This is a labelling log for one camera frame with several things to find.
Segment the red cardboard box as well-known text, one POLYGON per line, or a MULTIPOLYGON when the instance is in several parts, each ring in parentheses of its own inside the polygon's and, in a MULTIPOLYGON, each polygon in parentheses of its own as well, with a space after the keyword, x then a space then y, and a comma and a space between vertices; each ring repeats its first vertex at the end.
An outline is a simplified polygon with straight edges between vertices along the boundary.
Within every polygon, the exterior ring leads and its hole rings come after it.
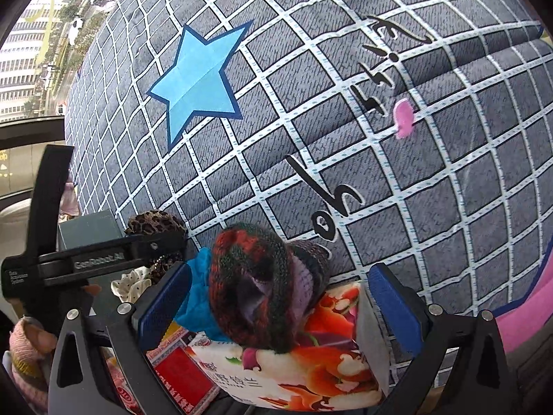
MULTIPOLYGON (((189 353, 195 333, 172 323, 156 349, 146 353, 160 382, 184 414, 202 414, 218 394, 218 387, 200 370, 189 353)), ((112 348, 103 348, 120 401, 130 414, 142 414, 112 348)))

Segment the dark red knitted hat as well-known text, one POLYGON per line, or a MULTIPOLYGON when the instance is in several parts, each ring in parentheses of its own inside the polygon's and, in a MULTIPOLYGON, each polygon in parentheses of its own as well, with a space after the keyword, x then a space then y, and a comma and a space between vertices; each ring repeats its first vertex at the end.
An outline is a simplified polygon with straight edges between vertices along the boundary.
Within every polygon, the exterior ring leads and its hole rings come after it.
POLYGON ((209 303, 230 340, 287 353, 303 318, 330 279, 331 253, 311 241, 286 242, 255 224, 237 223, 216 236, 209 303))

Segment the blue knitted cloth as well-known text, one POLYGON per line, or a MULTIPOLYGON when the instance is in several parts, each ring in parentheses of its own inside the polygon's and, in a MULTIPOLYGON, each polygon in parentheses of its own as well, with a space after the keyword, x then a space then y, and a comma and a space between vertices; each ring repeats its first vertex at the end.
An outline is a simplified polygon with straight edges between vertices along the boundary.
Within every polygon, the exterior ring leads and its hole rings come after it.
POLYGON ((192 283, 189 293, 181 304, 174 321, 192 333, 205 333, 213 341, 231 341, 217 324, 209 302, 209 273, 212 253, 203 247, 194 259, 187 262, 192 283))

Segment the pale pink cloth pile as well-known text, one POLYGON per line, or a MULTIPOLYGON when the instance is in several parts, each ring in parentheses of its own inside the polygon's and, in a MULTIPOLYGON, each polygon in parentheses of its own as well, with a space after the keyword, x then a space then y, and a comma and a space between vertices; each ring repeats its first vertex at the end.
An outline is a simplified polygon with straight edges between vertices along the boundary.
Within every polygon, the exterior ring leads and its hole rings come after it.
POLYGON ((59 213, 69 215, 72 218, 80 215, 80 207, 73 182, 66 182, 65 188, 61 197, 59 213))

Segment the grey checked blanket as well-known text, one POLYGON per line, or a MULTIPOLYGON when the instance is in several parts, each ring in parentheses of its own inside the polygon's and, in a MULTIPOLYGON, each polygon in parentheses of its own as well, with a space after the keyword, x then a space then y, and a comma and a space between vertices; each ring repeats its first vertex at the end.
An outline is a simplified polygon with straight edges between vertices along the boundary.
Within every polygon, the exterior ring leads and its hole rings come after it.
POLYGON ((87 214, 386 263, 511 355, 552 340, 552 48, 521 0, 116 0, 68 92, 87 214))

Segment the grey storage box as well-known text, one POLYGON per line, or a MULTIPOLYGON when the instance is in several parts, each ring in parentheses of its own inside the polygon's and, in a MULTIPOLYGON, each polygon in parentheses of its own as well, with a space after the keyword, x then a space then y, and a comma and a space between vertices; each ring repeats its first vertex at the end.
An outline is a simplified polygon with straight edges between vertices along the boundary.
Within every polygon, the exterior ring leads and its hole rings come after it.
POLYGON ((110 210, 85 214, 58 225, 58 249, 64 251, 90 246, 122 236, 122 230, 110 210))

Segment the white dotted scrunchie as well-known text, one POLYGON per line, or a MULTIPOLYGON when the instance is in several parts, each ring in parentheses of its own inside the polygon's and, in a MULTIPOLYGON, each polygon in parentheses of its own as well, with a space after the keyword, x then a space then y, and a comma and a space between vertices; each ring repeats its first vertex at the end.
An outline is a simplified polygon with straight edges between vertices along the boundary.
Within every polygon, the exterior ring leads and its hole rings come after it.
POLYGON ((121 303, 135 304, 152 285, 150 269, 142 266, 111 282, 112 294, 121 303))

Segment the leopard print scrunchie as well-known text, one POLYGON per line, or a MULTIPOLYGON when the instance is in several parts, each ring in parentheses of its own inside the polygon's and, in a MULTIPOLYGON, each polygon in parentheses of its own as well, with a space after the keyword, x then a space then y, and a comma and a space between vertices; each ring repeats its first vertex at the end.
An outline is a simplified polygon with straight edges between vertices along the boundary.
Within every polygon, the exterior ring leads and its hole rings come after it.
MULTIPOLYGON (((165 211, 151 210, 129 218, 124 233, 125 235, 151 235, 166 231, 187 234, 185 224, 180 218, 165 211)), ((151 259, 149 261, 149 271, 152 284, 158 284, 165 273, 182 259, 184 259, 184 255, 181 250, 166 255, 158 255, 151 259)))

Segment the floral tissue pack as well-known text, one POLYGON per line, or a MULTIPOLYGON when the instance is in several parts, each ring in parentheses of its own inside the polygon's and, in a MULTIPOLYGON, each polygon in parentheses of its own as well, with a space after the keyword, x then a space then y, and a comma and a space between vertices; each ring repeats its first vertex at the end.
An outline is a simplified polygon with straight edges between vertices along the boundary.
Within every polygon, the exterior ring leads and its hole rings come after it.
POLYGON ((288 353, 204 333, 187 351, 217 387, 256 407, 340 411, 378 406, 389 394, 390 354, 364 281, 328 289, 288 353))

